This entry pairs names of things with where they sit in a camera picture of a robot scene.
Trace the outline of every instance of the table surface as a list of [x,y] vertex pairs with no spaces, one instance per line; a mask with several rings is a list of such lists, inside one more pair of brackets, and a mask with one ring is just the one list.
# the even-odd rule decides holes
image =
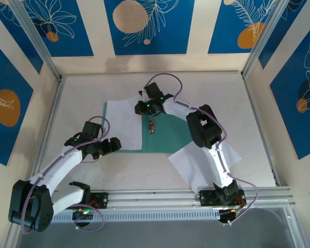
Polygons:
[[[42,167],[54,159],[64,142],[81,131],[84,122],[102,115],[103,104],[137,95],[153,73],[69,76],[61,96]],[[178,99],[194,106],[208,104],[228,133],[227,141],[242,160],[232,174],[259,187],[275,182],[239,72],[175,73],[183,82]],[[170,76],[157,77],[164,94],[174,94],[179,83]],[[186,189],[188,184],[165,153],[111,153],[95,163],[76,166],[61,182],[87,183],[94,190]]]

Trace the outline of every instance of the purple cable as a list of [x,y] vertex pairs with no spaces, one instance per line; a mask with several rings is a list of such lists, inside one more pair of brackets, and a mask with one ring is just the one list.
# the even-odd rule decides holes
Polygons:
[[85,204],[74,204],[74,205],[72,205],[72,207],[84,207],[84,208],[92,209],[93,211],[95,211],[96,213],[98,213],[99,216],[101,216],[101,219],[102,219],[102,225],[101,225],[100,227],[98,227],[98,228],[96,228],[96,229],[88,230],[88,229],[83,229],[83,228],[77,226],[77,220],[78,220],[78,218],[79,218],[80,216],[82,216],[82,215],[79,215],[79,216],[74,220],[74,225],[76,226],[76,229],[78,229],[78,230],[80,230],[80,231],[87,231],[87,232],[90,233],[90,232],[93,232],[93,231],[99,231],[99,230],[101,230],[101,229],[103,228],[103,226],[104,226],[104,216],[103,216],[103,214],[99,211],[99,209],[96,209],[96,208],[94,208],[94,207],[92,207],[92,206],[85,205]]
[[29,201],[30,201],[31,195],[32,195],[34,189],[36,188],[37,184],[43,179],[43,177],[46,176],[47,173],[48,173],[48,172],[62,159],[62,158],[64,158],[66,155],[68,155],[68,154],[71,153],[72,151],[76,150],[77,148],[79,148],[79,147],[81,147],[81,146],[85,146],[85,145],[89,145],[89,144],[92,144],[92,143],[101,141],[104,137],[106,137],[106,136],[108,135],[109,130],[110,130],[110,123],[109,123],[109,121],[108,121],[106,118],[102,117],[102,116],[94,116],[94,117],[92,117],[92,118],[91,118],[90,120],[88,120],[88,121],[91,121],[91,120],[93,120],[93,119],[95,119],[95,118],[101,118],[101,119],[105,120],[105,122],[107,122],[107,124],[108,124],[108,130],[106,131],[106,133],[105,133],[104,135],[102,135],[100,138],[97,138],[97,139],[95,139],[95,140],[93,140],[93,141],[88,141],[88,142],[81,143],[81,144],[79,144],[79,145],[77,145],[77,146],[75,146],[75,147],[72,147],[72,148],[69,149],[68,151],[66,151],[66,152],[64,153],[63,156],[58,157],[50,166],[48,166],[48,168],[42,173],[42,177],[39,177],[39,178],[35,181],[35,183],[32,185],[32,187],[31,187],[29,193],[28,193],[27,196],[26,196],[26,199],[25,199],[25,202],[24,202],[24,205],[23,205],[23,209],[22,209],[22,215],[21,215],[21,232],[22,232],[23,234],[27,235],[27,234],[30,234],[30,233],[33,231],[32,229],[30,229],[30,230],[27,231],[27,230],[25,229],[25,227],[24,227],[25,213],[26,213],[27,205],[28,205],[28,203],[29,203]]
[[[179,82],[179,84],[180,84],[180,89],[179,89],[179,91],[178,91],[178,92],[175,94],[175,96],[174,96],[174,102],[175,102],[175,103],[178,103],[178,104],[180,104],[180,105],[182,105],[182,106],[184,106],[184,107],[190,108],[189,105],[187,105],[187,104],[185,104],[185,103],[182,103],[182,102],[179,102],[179,101],[176,100],[177,96],[178,96],[178,95],[181,93],[181,91],[182,91],[182,81],[179,79],[179,77],[177,77],[177,76],[175,76],[175,75],[173,75],[173,74],[171,74],[171,73],[165,72],[165,73],[156,74],[155,76],[153,76],[153,77],[148,81],[148,83],[147,83],[144,87],[146,87],[154,78],[156,78],[157,76],[160,76],[160,75],[169,75],[169,76],[172,76],[172,77],[174,77],[175,79],[178,80],[178,82]],[[222,131],[223,131],[223,133],[224,133],[224,137],[216,144],[216,149],[219,149],[220,144],[223,143],[223,142],[227,139],[227,132],[226,132],[226,130],[224,129],[224,127],[223,127],[213,116],[211,116],[211,115],[210,115],[209,113],[207,113],[206,111],[201,110],[201,109],[199,109],[199,108],[197,108],[197,107],[191,107],[190,109],[196,110],[196,111],[200,111],[201,113],[205,114],[205,115],[208,116],[213,122],[215,122],[216,125],[220,127],[220,129],[222,129]],[[218,150],[217,153],[218,153],[219,160],[221,161],[221,165],[222,165],[222,167],[223,167],[224,173],[226,173],[226,175],[228,175],[230,178],[232,178],[232,179],[234,179],[234,180],[236,180],[236,181],[246,183],[246,184],[248,184],[248,185],[254,187],[255,190],[256,190],[256,195],[255,195],[254,200],[249,204],[249,206],[248,206],[238,217],[236,217],[233,221],[230,222],[230,225],[231,225],[231,224],[233,224],[235,221],[237,221],[241,216],[243,216],[243,215],[253,206],[254,202],[258,199],[258,188],[257,188],[256,185],[254,185],[254,184],[251,183],[251,182],[247,182],[247,181],[244,181],[244,180],[242,180],[242,179],[239,179],[239,178],[236,178],[236,177],[232,176],[232,175],[226,170],[226,168],[225,168],[225,166],[224,166],[224,162],[223,162],[223,159],[222,159],[222,156],[221,156],[220,151]]]

